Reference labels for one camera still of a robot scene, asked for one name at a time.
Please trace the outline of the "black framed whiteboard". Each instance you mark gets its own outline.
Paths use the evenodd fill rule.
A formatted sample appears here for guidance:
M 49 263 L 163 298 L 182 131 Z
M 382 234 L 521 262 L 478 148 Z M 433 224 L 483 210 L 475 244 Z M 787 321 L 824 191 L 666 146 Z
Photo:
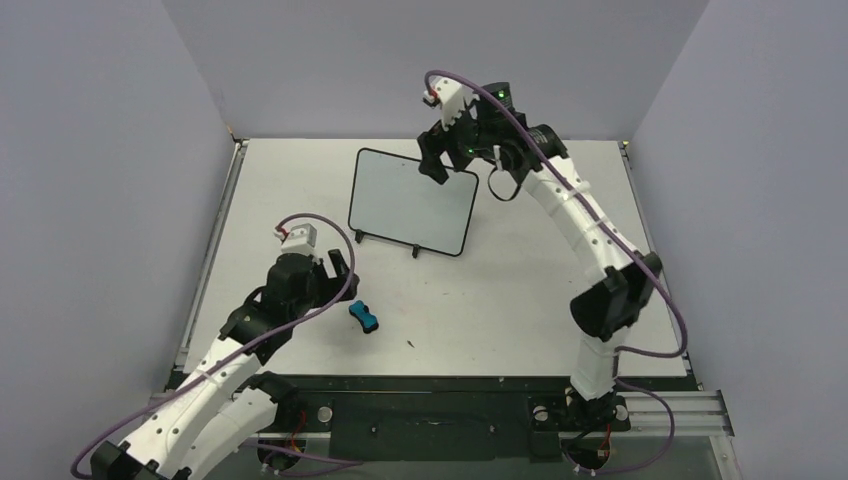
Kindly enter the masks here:
M 421 162 L 389 152 L 357 152 L 347 224 L 365 236 L 452 257 L 464 251 L 479 177 L 453 172 L 438 184 L 418 171 Z

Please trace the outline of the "blue whiteboard eraser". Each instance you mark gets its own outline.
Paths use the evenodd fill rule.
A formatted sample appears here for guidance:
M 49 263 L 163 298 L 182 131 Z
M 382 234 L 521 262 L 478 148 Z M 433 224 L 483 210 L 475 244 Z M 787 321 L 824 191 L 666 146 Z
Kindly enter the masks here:
M 350 304 L 348 312 L 357 320 L 364 334 L 370 334 L 379 328 L 377 317 L 363 301 L 357 300 Z

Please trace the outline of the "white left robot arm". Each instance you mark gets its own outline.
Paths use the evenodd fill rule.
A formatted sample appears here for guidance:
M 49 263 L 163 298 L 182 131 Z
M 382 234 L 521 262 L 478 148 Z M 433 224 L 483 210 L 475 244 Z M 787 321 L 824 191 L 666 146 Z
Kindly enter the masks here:
M 328 256 L 333 276 L 310 246 L 283 248 L 178 389 L 131 414 L 142 423 L 121 441 L 103 434 L 90 445 L 87 478 L 202 479 L 251 435 L 291 427 L 298 402 L 263 368 L 296 326 L 355 298 L 354 253 Z

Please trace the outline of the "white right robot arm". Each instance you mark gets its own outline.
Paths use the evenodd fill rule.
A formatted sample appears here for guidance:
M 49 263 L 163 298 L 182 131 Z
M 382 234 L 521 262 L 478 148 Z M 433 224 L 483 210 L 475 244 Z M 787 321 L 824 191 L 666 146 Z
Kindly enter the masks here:
M 441 118 L 420 134 L 420 173 L 438 184 L 451 171 L 465 170 L 475 159 L 507 172 L 547 213 L 574 254 L 590 284 L 570 303 L 581 330 L 577 366 L 564 400 L 566 418 L 588 427 L 604 412 L 602 398 L 614 389 L 616 350 L 647 305 L 662 264 L 643 254 L 617 232 L 578 174 L 564 142 L 546 124 L 528 126 L 512 105 L 506 82 L 480 91 L 436 76 L 423 101 Z

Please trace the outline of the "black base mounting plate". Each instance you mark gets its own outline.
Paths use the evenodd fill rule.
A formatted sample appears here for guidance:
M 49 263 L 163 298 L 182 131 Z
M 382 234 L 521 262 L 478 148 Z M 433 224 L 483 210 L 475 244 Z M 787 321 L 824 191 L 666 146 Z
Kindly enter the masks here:
M 596 435 L 681 437 L 682 393 L 694 379 L 639 377 L 601 400 L 580 399 L 569 377 L 279 376 L 247 381 L 281 398 L 256 434 L 281 446 L 328 436 L 350 461 L 556 462 L 591 449 Z

